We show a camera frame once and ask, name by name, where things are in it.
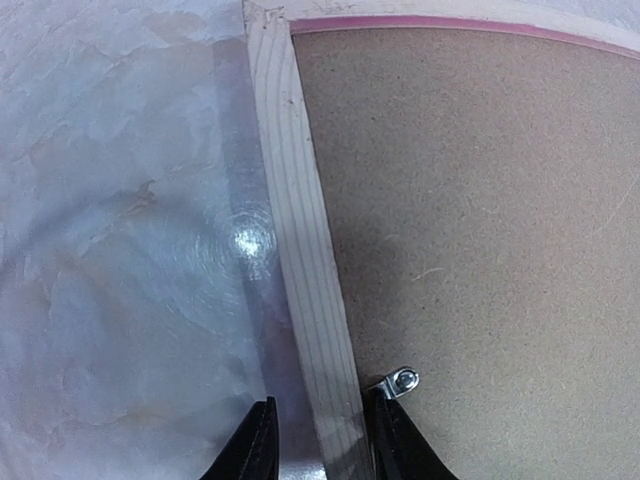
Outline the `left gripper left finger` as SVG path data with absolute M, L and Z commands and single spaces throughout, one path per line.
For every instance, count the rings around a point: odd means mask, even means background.
M 201 480 L 276 480 L 280 436 L 276 399 L 256 401 Z

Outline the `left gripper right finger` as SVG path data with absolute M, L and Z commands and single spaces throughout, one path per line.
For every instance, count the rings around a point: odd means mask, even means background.
M 367 435 L 375 479 L 457 480 L 395 399 L 367 392 Z

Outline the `wooden picture frame pink edge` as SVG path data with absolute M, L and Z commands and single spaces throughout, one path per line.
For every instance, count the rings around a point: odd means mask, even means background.
M 293 34 L 468 28 L 637 58 L 639 16 L 615 15 L 609 1 L 247 1 L 243 17 L 286 297 L 325 474 L 369 479 L 364 411 Z

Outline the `brown backing board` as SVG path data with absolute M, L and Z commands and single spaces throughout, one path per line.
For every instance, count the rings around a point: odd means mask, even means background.
M 294 40 L 358 373 L 462 479 L 639 475 L 639 63 L 525 36 Z

